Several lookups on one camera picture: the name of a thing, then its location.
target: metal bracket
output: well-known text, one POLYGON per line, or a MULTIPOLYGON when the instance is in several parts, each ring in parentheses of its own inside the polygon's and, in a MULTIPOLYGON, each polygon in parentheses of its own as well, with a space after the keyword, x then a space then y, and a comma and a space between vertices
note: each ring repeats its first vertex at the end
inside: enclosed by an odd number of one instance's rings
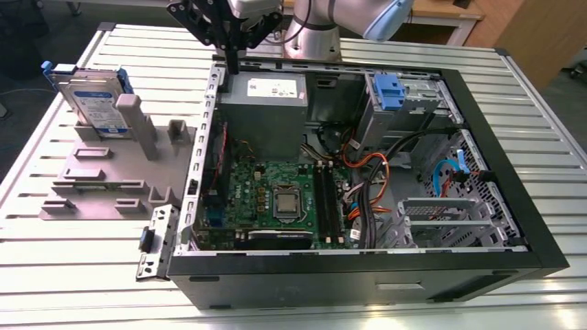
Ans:
POLYGON ((175 230, 180 212, 174 205, 154 209, 151 222, 143 230, 139 249, 142 250, 136 281, 170 281, 167 268, 172 257, 175 230))

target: black cable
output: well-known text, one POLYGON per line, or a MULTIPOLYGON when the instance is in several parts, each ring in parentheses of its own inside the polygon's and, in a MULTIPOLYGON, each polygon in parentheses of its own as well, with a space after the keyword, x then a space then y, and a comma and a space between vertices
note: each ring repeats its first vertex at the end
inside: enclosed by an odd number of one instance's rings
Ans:
MULTIPOLYGON (((442 129, 426 129, 422 131, 416 131, 408 135, 406 135, 403 138, 400 138, 394 145, 387 149, 386 152, 386 159, 390 161, 394 156, 399 153, 402 148, 414 140, 420 138, 423 135, 428 134, 452 134, 458 131, 458 128, 455 127, 444 127, 442 129)), ((371 172, 367 176, 367 179, 364 181, 360 195, 359 195, 359 216, 362 217, 362 230, 360 230, 360 238, 359 238, 359 246, 367 246, 367 248, 375 248, 376 244, 376 228, 375 228, 375 216, 374 211, 371 209, 371 201, 368 198, 368 187, 371 185, 371 181, 375 178, 375 175, 378 174, 379 168, 383 164, 383 161, 379 159, 378 163, 375 164, 374 168, 371 169, 371 172), (363 235, 364 229, 370 232, 370 238, 367 238, 367 235, 363 235)))
POLYGON ((271 41, 267 39, 267 42, 271 43, 272 45, 286 45, 290 41, 292 41, 295 39, 295 37, 300 35, 302 30, 306 28, 306 25, 308 24, 311 10, 312 10, 312 0, 308 0, 308 12, 306 13, 306 19, 304 19, 304 23, 300 26, 300 29, 284 41, 271 41))

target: slotted metal worktable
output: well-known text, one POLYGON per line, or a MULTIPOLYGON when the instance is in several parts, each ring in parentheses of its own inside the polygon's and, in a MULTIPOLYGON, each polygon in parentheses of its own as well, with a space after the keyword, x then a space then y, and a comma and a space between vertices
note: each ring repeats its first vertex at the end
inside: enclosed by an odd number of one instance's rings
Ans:
MULTIPOLYGON (((180 118, 198 125, 212 54, 184 29, 118 25, 96 32, 78 66, 124 65, 155 124, 180 118)), ((264 45, 250 54, 279 56, 280 48, 264 45)), ((135 283, 146 221, 38 218, 76 138, 76 117, 58 96, 0 186, 0 325, 174 330, 587 325, 586 155, 515 63, 493 49, 348 39, 342 55, 352 62, 462 72, 571 268, 462 303, 199 311, 174 283, 135 283)))

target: white label sticker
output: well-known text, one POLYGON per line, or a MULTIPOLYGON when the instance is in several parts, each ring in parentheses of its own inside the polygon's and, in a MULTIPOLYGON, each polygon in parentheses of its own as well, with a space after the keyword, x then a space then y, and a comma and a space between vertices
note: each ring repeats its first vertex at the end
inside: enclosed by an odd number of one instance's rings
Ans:
POLYGON ((359 240, 360 239, 360 231, 356 229, 351 229, 351 233, 348 236, 351 237, 351 239, 359 240))
POLYGON ((358 149, 360 147, 360 143, 355 139, 348 140, 348 144, 358 149))
POLYGON ((247 96, 264 98, 296 98, 298 87, 295 80, 256 79, 248 80, 247 96))
POLYGON ((88 117, 94 128, 104 135, 128 131, 128 125, 115 108, 112 93, 98 91, 75 91, 82 112, 88 117))

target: wire bundle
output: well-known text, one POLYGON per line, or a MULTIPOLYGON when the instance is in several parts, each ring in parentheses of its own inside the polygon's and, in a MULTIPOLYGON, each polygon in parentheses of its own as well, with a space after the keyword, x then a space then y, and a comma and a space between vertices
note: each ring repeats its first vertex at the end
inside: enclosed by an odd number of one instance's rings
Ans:
MULTIPOLYGON (((404 146, 408 145, 411 141, 419 139, 422 136, 428 134, 451 134, 457 132, 457 130, 458 129, 454 127, 443 128, 443 129, 426 129, 406 135, 390 147, 390 149, 384 154, 384 159, 386 160, 392 159, 394 156, 396 156, 396 154, 404 148, 404 146)), ((367 176, 367 179, 364 181, 363 187, 359 192, 359 215, 362 220, 359 248, 371 248, 371 249, 375 248, 376 224, 375 224, 374 210, 371 209, 371 200, 368 198, 368 188, 382 165, 383 165, 383 160, 379 160, 374 168, 371 169, 371 172, 367 176)))

